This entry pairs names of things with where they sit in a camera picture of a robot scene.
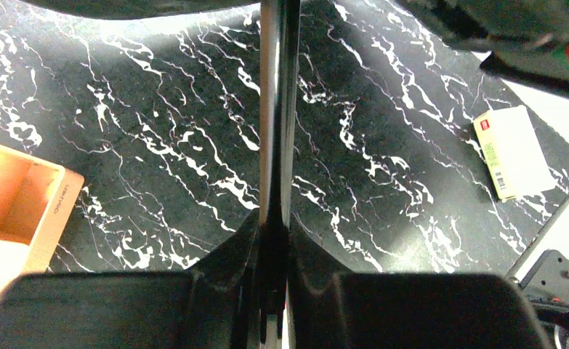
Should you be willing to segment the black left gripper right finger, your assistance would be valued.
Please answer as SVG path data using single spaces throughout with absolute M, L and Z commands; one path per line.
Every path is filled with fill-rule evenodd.
M 361 273 L 291 224 L 293 348 L 549 348 L 536 314 L 487 273 Z

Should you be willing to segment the lavender folding umbrella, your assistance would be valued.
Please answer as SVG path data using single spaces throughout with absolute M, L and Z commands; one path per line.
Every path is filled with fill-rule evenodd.
M 201 291 L 191 302 L 178 348 L 281 348 L 290 254 L 290 209 L 299 47 L 299 1 L 262 1 L 260 21 L 260 181 L 258 220 L 250 235 L 240 310 Z

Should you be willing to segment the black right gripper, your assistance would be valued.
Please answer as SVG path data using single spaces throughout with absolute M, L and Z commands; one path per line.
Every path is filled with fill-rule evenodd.
M 569 99 L 569 1 L 399 1 L 445 45 L 487 52 L 480 69 Z

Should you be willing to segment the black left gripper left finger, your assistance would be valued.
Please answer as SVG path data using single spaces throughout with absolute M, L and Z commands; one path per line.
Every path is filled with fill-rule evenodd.
M 256 348 L 258 216 L 186 270 L 17 278 L 0 348 Z

